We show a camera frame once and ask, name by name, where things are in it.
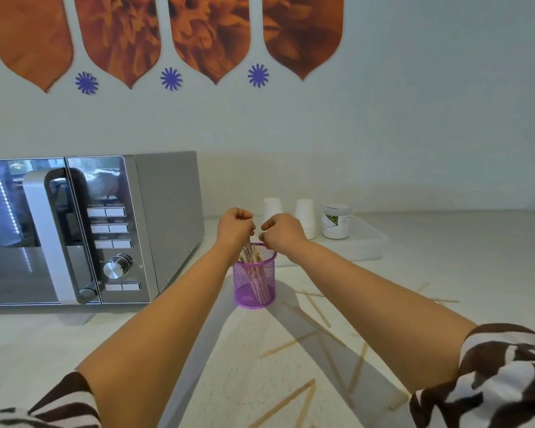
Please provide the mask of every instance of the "purple mesh pencil cup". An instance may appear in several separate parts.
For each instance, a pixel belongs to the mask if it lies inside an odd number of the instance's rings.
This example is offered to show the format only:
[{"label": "purple mesh pencil cup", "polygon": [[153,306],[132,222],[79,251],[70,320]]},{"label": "purple mesh pencil cup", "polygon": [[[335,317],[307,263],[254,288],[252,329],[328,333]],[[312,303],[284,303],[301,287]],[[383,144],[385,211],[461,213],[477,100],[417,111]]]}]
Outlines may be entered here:
[{"label": "purple mesh pencil cup", "polygon": [[259,247],[261,262],[240,262],[233,267],[234,299],[238,306],[245,309],[265,308],[276,299],[276,268],[274,261],[277,252],[265,247],[263,243],[253,243]]}]

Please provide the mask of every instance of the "hand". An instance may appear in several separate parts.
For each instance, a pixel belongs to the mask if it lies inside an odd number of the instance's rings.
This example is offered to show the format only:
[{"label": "hand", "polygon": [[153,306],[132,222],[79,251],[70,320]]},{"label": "hand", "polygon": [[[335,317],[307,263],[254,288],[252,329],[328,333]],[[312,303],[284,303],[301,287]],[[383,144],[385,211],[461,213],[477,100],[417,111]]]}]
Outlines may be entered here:
[{"label": "hand", "polygon": [[264,222],[262,230],[265,232],[259,235],[259,239],[287,257],[290,257],[294,249],[307,242],[299,219],[288,213],[273,215]]},{"label": "hand", "polygon": [[235,207],[220,218],[216,245],[229,254],[230,265],[238,261],[244,244],[254,235],[256,226],[251,218],[251,212]]}]

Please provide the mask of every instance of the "white countertop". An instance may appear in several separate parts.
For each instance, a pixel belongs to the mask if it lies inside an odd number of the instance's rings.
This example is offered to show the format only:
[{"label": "white countertop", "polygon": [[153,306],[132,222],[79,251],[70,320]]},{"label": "white countertop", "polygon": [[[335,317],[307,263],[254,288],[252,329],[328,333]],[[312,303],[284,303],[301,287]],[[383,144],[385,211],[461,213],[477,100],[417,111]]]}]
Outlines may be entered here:
[{"label": "white countertop", "polygon": [[[426,296],[458,300],[447,306],[477,323],[513,322],[535,329],[534,214],[362,217],[390,238],[384,258],[361,263],[364,267],[405,287],[422,288]],[[191,263],[213,243],[213,226],[207,222],[207,239]],[[295,426],[302,415],[305,427],[370,426],[404,397],[401,384],[372,350],[361,368],[362,338],[326,299],[313,297],[330,328],[306,296],[295,293],[318,293],[299,267],[278,268],[276,278],[276,302],[247,311],[235,307],[231,274],[226,277],[161,426],[248,427],[303,385],[303,393],[262,427]],[[284,302],[300,306],[345,346],[319,332],[265,356],[318,330]],[[135,311],[0,309],[0,407],[32,406]],[[308,388],[311,380],[315,386]],[[352,393],[345,391],[350,387]],[[312,402],[303,408],[312,390]]]}]

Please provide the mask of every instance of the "microwave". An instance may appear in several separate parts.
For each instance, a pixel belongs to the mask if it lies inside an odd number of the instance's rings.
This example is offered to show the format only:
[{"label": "microwave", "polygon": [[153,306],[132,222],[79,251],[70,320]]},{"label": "microwave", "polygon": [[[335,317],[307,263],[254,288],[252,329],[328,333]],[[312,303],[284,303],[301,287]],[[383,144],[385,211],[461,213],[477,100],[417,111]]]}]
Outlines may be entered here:
[{"label": "microwave", "polygon": [[196,152],[0,160],[0,305],[151,302],[203,237]]}]

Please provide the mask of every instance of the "sleeve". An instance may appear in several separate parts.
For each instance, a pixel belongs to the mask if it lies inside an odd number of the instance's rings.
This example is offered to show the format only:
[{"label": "sleeve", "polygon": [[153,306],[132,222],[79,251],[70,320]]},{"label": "sleeve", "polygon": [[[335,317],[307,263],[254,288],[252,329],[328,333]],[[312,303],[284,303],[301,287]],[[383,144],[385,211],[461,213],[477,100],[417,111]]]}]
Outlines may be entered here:
[{"label": "sleeve", "polygon": [[64,377],[31,410],[0,410],[0,427],[100,428],[97,405],[87,380],[77,371]]},{"label": "sleeve", "polygon": [[416,392],[410,413],[418,428],[535,427],[535,332],[478,326],[462,346],[459,377]]}]

